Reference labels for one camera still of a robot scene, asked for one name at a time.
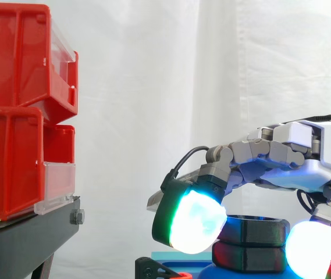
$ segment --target red cap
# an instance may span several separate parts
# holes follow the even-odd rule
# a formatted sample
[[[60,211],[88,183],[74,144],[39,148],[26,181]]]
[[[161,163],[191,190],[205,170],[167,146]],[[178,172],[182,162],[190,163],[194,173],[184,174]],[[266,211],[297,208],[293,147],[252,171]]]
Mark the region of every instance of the red cap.
[[[185,273],[185,272],[179,272],[180,275],[182,275],[182,279],[193,279],[193,276],[189,273]]]

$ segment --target black cable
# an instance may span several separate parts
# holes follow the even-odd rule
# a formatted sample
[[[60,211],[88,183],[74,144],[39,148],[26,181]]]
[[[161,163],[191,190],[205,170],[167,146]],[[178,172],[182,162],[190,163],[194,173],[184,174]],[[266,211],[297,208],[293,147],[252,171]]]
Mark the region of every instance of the black cable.
[[[306,195],[306,198],[307,198],[307,201],[310,204],[310,207],[311,207],[312,211],[314,211],[315,210],[314,202],[312,201],[312,199],[308,195]]]
[[[187,152],[186,155],[183,156],[183,158],[178,162],[178,164],[175,166],[174,170],[179,171],[179,169],[182,167],[182,165],[191,157],[192,154],[201,151],[201,150],[206,150],[208,151],[209,147],[207,146],[198,146],[190,151]]]
[[[168,186],[169,181],[171,181],[172,179],[176,179],[179,169],[191,157],[192,154],[194,154],[198,151],[201,151],[201,150],[207,151],[208,149],[209,149],[209,147],[207,147],[207,146],[198,146],[198,147],[195,147],[195,148],[191,149],[190,151],[188,151],[187,154],[183,156],[181,161],[178,162],[178,164],[175,166],[175,168],[171,169],[170,172],[168,172],[168,174],[165,176],[163,183],[160,186],[161,191],[164,192],[166,190],[166,187]]]
[[[309,213],[312,215],[312,209],[309,208],[307,206],[307,204],[305,203],[304,199],[302,198],[302,193],[305,193],[303,190],[297,190],[297,199],[300,202],[300,204],[302,205],[302,207]]]

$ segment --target black clamp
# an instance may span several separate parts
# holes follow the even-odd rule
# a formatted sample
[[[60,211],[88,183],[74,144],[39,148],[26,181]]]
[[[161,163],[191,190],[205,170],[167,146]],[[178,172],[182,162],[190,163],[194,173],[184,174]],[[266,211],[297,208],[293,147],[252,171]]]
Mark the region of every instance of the black clamp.
[[[136,260],[136,279],[170,279],[179,277],[182,277],[182,275],[150,257],[140,257]]]

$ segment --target black metal shelf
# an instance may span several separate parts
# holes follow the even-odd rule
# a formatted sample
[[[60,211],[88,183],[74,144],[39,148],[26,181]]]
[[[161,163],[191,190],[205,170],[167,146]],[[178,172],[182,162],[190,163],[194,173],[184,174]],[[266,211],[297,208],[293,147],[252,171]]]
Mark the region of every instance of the black metal shelf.
[[[45,215],[31,214],[0,223],[0,279],[46,279],[52,256],[79,230],[70,221],[80,199]]]

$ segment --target red plastic drawer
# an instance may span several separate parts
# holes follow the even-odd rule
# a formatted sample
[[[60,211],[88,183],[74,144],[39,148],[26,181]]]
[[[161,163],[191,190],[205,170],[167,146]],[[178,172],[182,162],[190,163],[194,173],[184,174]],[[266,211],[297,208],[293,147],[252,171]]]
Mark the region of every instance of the red plastic drawer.
[[[54,172],[56,181],[51,180],[48,185],[51,188],[46,189],[45,158],[73,170],[70,177],[62,171],[66,179],[61,179]],[[59,196],[71,195],[74,191],[73,161],[73,127],[45,126],[37,108],[0,107],[0,219],[32,209],[35,203],[44,201],[47,191]],[[69,188],[63,190],[58,185],[61,182]]]
[[[77,53],[45,5],[0,3],[0,106],[34,106],[45,121],[77,114]]]

